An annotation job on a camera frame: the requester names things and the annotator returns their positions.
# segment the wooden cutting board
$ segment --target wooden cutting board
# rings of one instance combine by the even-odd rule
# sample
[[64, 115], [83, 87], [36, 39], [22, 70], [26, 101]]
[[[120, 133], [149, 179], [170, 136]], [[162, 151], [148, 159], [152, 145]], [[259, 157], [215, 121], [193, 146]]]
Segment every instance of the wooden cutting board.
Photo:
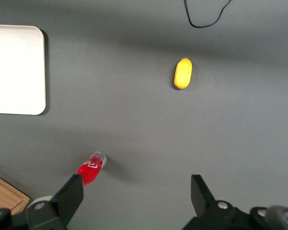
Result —
[[22, 212], [28, 202], [29, 197], [0, 179], [0, 208], [9, 208], [14, 215]]

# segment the white cutting board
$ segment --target white cutting board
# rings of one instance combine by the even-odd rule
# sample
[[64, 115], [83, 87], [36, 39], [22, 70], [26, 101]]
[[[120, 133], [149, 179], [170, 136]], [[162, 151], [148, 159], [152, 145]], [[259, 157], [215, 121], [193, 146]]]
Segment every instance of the white cutting board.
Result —
[[45, 106], [42, 32], [0, 25], [0, 114], [38, 115]]

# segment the red liquid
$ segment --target red liquid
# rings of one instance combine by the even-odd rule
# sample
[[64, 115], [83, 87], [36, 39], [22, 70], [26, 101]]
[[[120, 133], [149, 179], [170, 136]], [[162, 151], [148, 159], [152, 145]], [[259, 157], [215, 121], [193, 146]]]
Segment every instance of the red liquid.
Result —
[[92, 155], [84, 162], [77, 171], [77, 174], [82, 175], [83, 185], [89, 184], [95, 180], [101, 170], [103, 160], [97, 155]]

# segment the gray table surface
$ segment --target gray table surface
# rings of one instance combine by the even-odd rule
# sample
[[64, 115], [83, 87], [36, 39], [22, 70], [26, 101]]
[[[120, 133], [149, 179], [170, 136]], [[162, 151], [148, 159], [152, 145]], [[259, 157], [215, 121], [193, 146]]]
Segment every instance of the gray table surface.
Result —
[[182, 0], [0, 0], [0, 24], [45, 32], [47, 83], [42, 115], [0, 115], [0, 177], [35, 199], [108, 156], [69, 229], [181, 229], [192, 174], [242, 211], [288, 206], [288, 0], [233, 0], [206, 29]]

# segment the black wire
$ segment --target black wire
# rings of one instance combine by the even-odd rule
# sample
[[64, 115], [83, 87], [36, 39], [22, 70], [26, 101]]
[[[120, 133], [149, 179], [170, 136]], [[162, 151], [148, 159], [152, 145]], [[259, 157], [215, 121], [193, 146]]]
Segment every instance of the black wire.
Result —
[[195, 28], [205, 28], [205, 27], [212, 26], [212, 25], [214, 25], [215, 23], [217, 23], [217, 21], [220, 19], [221, 15], [222, 15], [222, 12], [223, 12], [224, 9], [229, 5], [229, 3], [230, 3], [231, 1], [232, 1], [232, 0], [229, 0], [229, 1], [227, 2], [227, 4], [222, 8], [222, 11], [221, 11], [220, 15], [219, 15], [218, 19], [217, 19], [215, 22], [213, 22], [212, 24], [209, 24], [209, 25], [198, 26], [198, 25], [194, 25], [194, 24], [192, 23], [191, 18], [190, 18], [190, 14], [189, 14], [189, 12], [188, 12], [188, 2], [187, 2], [187, 0], [184, 0], [184, 6], [186, 7], [187, 16], [188, 16], [188, 21], [190, 22], [191, 26], [193, 26], [193, 27], [195, 27]]

